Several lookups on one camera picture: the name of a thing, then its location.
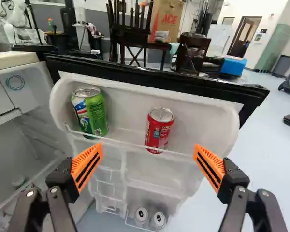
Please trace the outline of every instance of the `blue cooler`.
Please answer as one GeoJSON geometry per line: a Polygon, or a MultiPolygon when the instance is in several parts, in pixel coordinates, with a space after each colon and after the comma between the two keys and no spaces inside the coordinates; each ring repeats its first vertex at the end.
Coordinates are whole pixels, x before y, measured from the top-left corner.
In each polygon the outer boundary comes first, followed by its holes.
{"type": "Polygon", "coordinates": [[[232,59],[232,58],[224,58],[225,61],[221,66],[220,73],[232,75],[232,76],[241,76],[244,67],[247,64],[247,59],[232,59]]]}

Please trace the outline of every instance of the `window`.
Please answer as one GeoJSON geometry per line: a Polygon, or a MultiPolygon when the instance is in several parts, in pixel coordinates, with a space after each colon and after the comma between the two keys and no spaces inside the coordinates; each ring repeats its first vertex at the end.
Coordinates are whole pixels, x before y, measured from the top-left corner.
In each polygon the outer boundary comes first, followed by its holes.
{"type": "Polygon", "coordinates": [[[234,19],[235,19],[234,17],[224,17],[223,21],[222,21],[222,24],[223,25],[232,25],[234,19]]]}

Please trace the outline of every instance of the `doorway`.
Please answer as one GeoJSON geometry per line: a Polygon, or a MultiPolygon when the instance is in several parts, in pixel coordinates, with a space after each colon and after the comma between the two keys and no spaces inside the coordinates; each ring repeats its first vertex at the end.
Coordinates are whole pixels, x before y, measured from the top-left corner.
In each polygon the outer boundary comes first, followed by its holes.
{"type": "Polygon", "coordinates": [[[244,57],[262,17],[243,16],[227,55],[244,57]]]}

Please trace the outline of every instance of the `door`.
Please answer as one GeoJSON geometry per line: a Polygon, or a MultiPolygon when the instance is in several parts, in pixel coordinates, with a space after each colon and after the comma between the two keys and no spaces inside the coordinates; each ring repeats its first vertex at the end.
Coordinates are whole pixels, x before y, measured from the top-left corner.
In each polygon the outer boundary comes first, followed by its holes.
{"type": "Polygon", "coordinates": [[[262,17],[243,16],[227,55],[244,57],[262,17]]]}
{"type": "Polygon", "coordinates": [[[49,56],[46,62],[51,73],[60,78],[50,95],[50,111],[56,126],[70,137],[74,153],[102,144],[103,159],[89,189],[96,199],[95,210],[119,214],[133,227],[138,227],[133,217],[143,202],[145,208],[159,206],[166,221],[177,214],[179,205],[195,194],[203,178],[192,159],[195,143],[222,157],[227,155],[238,134],[239,112],[247,107],[239,101],[258,92],[83,58],[49,56]],[[104,137],[84,133],[68,104],[73,91],[88,85],[98,87],[104,97],[110,128],[104,137]],[[175,120],[167,149],[155,156],[148,152],[144,140],[147,114],[159,106],[171,109],[175,120]]]}
{"type": "Polygon", "coordinates": [[[228,55],[235,57],[243,57],[247,47],[246,41],[253,28],[254,22],[244,18],[239,25],[238,31],[232,41],[232,44],[228,50],[228,55]]]}

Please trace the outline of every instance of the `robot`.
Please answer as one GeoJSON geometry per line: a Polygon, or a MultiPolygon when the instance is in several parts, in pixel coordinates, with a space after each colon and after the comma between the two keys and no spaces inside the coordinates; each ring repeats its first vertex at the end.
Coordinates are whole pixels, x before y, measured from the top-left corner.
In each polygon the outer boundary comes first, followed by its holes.
{"type": "Polygon", "coordinates": [[[24,0],[0,0],[0,42],[6,44],[32,43],[32,8],[24,0]]]}

